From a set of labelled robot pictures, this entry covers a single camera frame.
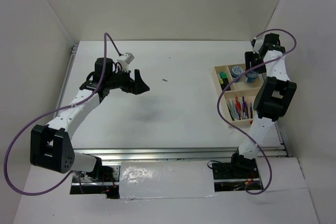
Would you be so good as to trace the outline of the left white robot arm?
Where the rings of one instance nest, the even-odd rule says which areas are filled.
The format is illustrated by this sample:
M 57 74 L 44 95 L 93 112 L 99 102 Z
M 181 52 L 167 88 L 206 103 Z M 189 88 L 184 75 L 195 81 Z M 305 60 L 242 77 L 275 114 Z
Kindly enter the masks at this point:
M 35 125 L 30 137 L 30 163 L 34 166 L 65 174 L 69 171 L 84 172 L 91 181 L 99 181 L 109 168 L 101 158 L 89 154 L 76 153 L 71 139 L 85 118 L 93 111 L 110 90 L 121 89 L 135 95 L 149 91 L 141 78 L 140 71 L 134 71 L 131 78 L 129 64 L 133 54 L 125 53 L 117 61 L 98 58 L 94 71 L 69 105 L 46 125 Z

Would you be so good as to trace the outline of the dark blue gel pen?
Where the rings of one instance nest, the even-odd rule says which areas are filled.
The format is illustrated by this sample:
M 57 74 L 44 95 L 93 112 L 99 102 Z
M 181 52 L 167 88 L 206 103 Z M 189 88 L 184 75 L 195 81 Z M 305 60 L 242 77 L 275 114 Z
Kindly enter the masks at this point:
M 248 119 L 248 112 L 247 112 L 247 105 L 246 105 L 246 102 L 245 102 L 245 97 L 242 97 L 242 110 L 243 110 L 243 113 L 244 113 L 244 118 L 245 119 Z

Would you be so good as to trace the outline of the green highlighter marker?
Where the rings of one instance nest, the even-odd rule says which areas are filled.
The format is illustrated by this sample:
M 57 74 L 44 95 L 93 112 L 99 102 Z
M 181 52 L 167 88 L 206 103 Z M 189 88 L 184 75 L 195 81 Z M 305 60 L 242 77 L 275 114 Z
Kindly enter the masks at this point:
M 220 77 L 221 77 L 222 79 L 227 79 L 227 75 L 226 75 L 226 73 L 223 74 L 223 75 L 220 75 Z

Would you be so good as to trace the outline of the red gel pen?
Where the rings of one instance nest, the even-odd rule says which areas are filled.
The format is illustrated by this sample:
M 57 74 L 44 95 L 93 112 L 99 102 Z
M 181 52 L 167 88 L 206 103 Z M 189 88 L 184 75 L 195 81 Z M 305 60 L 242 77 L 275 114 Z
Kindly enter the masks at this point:
M 239 115 L 239 119 L 242 120 L 243 119 L 243 116 L 241 114 L 241 107 L 240 107 L 240 102 L 239 102 L 239 99 L 238 97 L 235 98 L 235 104 L 236 104 L 236 110 L 237 110 L 237 113 Z

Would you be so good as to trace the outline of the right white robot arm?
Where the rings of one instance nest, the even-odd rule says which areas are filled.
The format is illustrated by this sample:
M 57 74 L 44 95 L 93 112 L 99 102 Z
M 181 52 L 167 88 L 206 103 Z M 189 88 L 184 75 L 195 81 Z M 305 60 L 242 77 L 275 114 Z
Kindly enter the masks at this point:
M 268 33 L 260 40 L 254 38 L 251 44 L 253 50 L 245 53 L 246 76 L 254 71 L 265 73 L 266 78 L 253 102 L 252 111 L 256 115 L 251 127 L 231 158 L 229 172 L 235 178 L 256 167 L 259 148 L 268 129 L 286 114 L 297 89 L 297 84 L 288 77 L 286 49 L 281 45 L 278 34 Z

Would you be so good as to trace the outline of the violet clear-cap pen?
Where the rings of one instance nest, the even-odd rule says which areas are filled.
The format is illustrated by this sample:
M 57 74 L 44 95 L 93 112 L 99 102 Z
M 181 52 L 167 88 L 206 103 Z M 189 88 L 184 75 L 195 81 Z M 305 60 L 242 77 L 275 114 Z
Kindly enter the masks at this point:
M 249 108 L 249 116 L 251 119 L 253 119 L 253 104 L 251 102 L 248 102 L 248 108 Z

